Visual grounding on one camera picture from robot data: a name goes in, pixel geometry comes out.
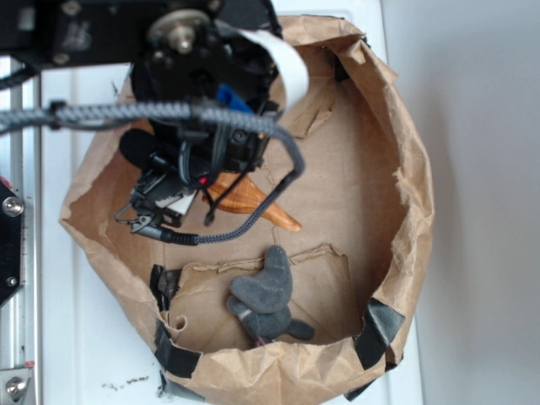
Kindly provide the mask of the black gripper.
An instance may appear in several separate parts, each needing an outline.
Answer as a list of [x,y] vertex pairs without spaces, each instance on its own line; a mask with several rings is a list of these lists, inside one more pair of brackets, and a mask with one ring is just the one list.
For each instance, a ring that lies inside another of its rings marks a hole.
[[[270,54],[241,32],[282,36],[269,1],[139,1],[132,6],[145,46],[130,72],[138,102],[185,101],[273,115],[277,77]],[[128,133],[128,160],[141,170],[183,162],[193,176],[254,170],[267,140],[236,127],[152,118],[152,133]]]

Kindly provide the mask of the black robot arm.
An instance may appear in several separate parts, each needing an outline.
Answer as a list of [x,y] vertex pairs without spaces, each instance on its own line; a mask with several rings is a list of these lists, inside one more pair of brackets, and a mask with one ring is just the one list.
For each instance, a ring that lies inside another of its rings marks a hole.
[[273,113],[275,63],[243,30],[282,34],[269,1],[4,1],[1,53],[21,68],[1,86],[51,68],[127,62],[138,102]]

